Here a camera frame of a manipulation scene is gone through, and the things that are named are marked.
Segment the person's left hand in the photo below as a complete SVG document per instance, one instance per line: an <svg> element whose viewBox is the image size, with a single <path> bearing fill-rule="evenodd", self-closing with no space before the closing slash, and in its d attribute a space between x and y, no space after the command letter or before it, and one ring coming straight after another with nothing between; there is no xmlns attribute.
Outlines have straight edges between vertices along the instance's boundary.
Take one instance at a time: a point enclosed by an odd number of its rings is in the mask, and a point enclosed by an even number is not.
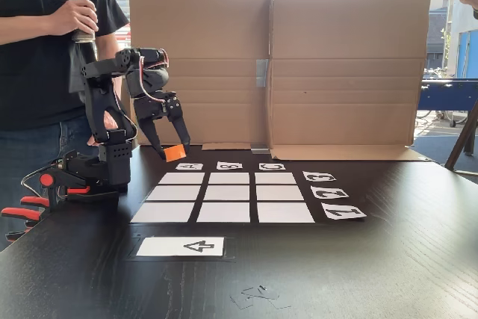
<svg viewBox="0 0 478 319"><path fill-rule="evenodd" d="M119 128L116 120L107 111L104 112L104 126L107 130L116 130ZM87 141L88 146L99 146L100 144L102 144L102 142L98 142L93 135L91 135Z"/></svg>

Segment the person's right hand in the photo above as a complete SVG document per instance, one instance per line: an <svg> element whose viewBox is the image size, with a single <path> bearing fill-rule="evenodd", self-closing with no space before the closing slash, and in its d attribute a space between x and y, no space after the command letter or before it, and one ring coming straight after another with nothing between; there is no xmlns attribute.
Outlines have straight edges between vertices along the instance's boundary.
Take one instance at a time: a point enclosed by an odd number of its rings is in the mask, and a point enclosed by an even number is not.
<svg viewBox="0 0 478 319"><path fill-rule="evenodd" d="M69 0L47 17L47 34L62 36L79 30L94 34L99 30L96 7L90 0Z"/></svg>

